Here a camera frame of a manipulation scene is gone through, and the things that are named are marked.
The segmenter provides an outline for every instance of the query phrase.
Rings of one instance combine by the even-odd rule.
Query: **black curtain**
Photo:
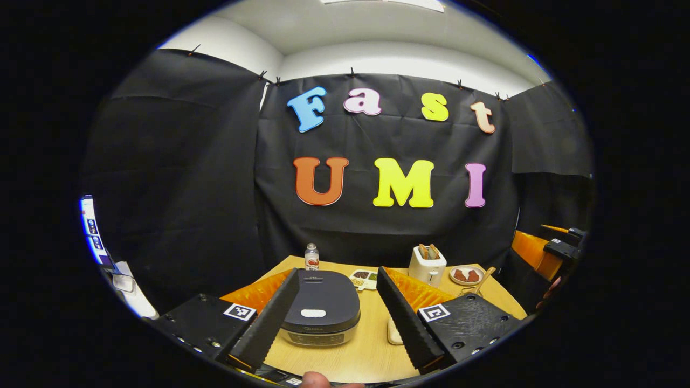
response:
[[[589,228],[593,206],[592,143],[578,107],[554,81],[510,97],[513,168],[520,186],[517,229],[541,224]]]
[[[324,123],[305,133],[287,106],[290,99],[316,86]],[[369,116],[343,107],[354,88],[370,88],[380,96],[382,113]],[[447,100],[449,118],[423,117],[421,97],[439,93]],[[470,105],[482,101],[491,109],[492,134],[480,130]],[[331,262],[407,267],[414,246],[433,243],[448,263],[501,266],[513,240],[518,215],[518,186],[511,173],[511,124],[505,103],[495,96],[432,79],[399,75],[329,75],[270,85],[259,120],[256,150],[257,199],[267,264],[287,255],[302,255],[308,242]],[[329,187],[329,157],[345,157],[340,199],[329,206],[302,202],[295,192],[297,157],[315,157],[314,188]],[[433,207],[409,203],[376,207],[377,158],[393,158],[407,174],[414,161],[434,163]],[[482,208],[467,208],[467,163],[481,163],[484,172]]]
[[[266,272],[254,203],[265,80],[156,50],[101,105],[81,173],[103,243],[161,312]]]

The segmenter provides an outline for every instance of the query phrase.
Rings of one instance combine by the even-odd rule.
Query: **letter u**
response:
[[[295,159],[293,162],[297,167],[295,191],[304,203],[327,206],[340,199],[340,195],[343,193],[345,166],[350,164],[350,161],[344,157],[329,157],[326,160],[326,165],[331,168],[331,187],[325,193],[317,193],[314,190],[314,171],[319,163],[315,157],[298,157]]]

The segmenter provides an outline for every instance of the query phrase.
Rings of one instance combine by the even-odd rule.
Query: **orange object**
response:
[[[428,285],[427,283],[421,282],[411,276],[407,276],[404,273],[398,272],[394,269],[383,267],[388,276],[400,290],[402,296],[410,304],[412,310],[417,312],[417,310],[422,307],[433,306],[434,304],[439,304],[443,302],[448,302],[451,299],[455,299],[451,294],[445,293],[435,287]]]
[[[553,226],[547,227],[551,229],[559,229]],[[531,265],[535,271],[550,281],[558,272],[558,269],[560,269],[561,264],[563,264],[563,260],[557,258],[551,253],[544,252],[544,246],[546,243],[548,243],[548,241],[542,238],[529,235],[521,231],[515,231],[512,247],[513,250],[520,255],[524,261]]]
[[[222,296],[220,299],[251,307],[257,310],[257,314],[260,314],[268,304],[268,301],[273,297],[273,294],[278,290],[278,287],[288,277],[290,271],[292,269],[269,276],[263,280],[258,280],[246,287]]]
[[[559,232],[563,232],[563,233],[566,233],[566,234],[568,233],[568,229],[558,228],[558,227],[556,227],[556,226],[549,226],[549,225],[541,225],[541,226],[543,226],[544,228],[553,229],[554,231],[559,231]]]

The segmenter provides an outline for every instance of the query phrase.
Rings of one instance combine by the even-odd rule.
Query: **letter f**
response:
[[[297,118],[299,119],[299,131],[301,133],[305,133],[306,131],[319,126],[324,122],[324,118],[317,116],[314,113],[314,110],[319,113],[324,112],[324,102],[316,96],[325,95],[326,89],[322,88],[321,86],[317,86],[316,88],[306,93],[302,93],[288,101],[288,106],[292,107],[297,114]]]

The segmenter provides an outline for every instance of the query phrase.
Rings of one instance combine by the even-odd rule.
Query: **food tray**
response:
[[[354,272],[352,272],[352,275],[350,275],[350,281],[352,282],[352,284],[354,284],[355,287],[357,287],[357,291],[376,290],[377,276],[378,274],[375,271],[357,269]]]

